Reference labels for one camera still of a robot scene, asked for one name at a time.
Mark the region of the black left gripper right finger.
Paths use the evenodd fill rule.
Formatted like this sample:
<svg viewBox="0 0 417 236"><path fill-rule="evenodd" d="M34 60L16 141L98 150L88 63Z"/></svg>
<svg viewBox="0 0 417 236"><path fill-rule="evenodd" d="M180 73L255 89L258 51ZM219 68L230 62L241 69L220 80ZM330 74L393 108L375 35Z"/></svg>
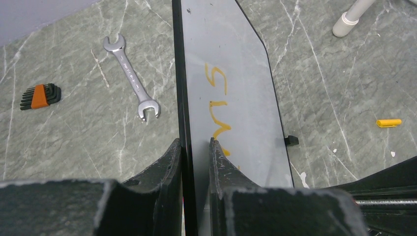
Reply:
<svg viewBox="0 0 417 236"><path fill-rule="evenodd" d="M353 197L337 189L260 187L209 145L209 200L214 236L365 236Z"/></svg>

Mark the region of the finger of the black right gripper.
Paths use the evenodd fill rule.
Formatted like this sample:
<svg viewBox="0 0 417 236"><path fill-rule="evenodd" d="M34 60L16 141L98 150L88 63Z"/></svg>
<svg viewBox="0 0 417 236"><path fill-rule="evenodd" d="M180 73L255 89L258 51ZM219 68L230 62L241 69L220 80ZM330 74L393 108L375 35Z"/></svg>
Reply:
<svg viewBox="0 0 417 236"><path fill-rule="evenodd" d="M353 196L415 196L417 194L417 158L412 157L360 180L336 185Z"/></svg>
<svg viewBox="0 0 417 236"><path fill-rule="evenodd" d="M416 205L360 205L367 226L394 236L417 234Z"/></svg>

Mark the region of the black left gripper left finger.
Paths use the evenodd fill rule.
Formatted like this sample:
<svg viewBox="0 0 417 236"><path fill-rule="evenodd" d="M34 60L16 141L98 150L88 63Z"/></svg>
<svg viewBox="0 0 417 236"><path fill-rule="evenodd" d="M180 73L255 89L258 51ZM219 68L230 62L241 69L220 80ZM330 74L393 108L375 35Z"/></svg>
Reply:
<svg viewBox="0 0 417 236"><path fill-rule="evenodd" d="M10 180L0 184L3 236L179 236L180 143L125 182Z"/></svg>

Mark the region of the yellow marker cap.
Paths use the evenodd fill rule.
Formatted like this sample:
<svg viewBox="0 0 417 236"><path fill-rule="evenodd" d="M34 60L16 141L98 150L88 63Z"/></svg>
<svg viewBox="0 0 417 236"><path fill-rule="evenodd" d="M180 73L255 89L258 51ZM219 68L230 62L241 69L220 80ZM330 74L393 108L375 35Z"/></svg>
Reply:
<svg viewBox="0 0 417 236"><path fill-rule="evenodd" d="M401 119L379 119L376 120L376 124L380 128L396 127L402 124Z"/></svg>

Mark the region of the white whiteboard black frame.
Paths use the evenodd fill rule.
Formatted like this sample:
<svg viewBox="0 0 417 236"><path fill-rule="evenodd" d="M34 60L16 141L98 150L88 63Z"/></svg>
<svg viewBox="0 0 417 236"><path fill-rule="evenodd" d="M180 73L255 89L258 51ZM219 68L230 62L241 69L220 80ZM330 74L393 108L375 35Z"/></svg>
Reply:
<svg viewBox="0 0 417 236"><path fill-rule="evenodd" d="M172 1L185 233L208 236L209 143L262 187L293 187L266 47L236 0Z"/></svg>

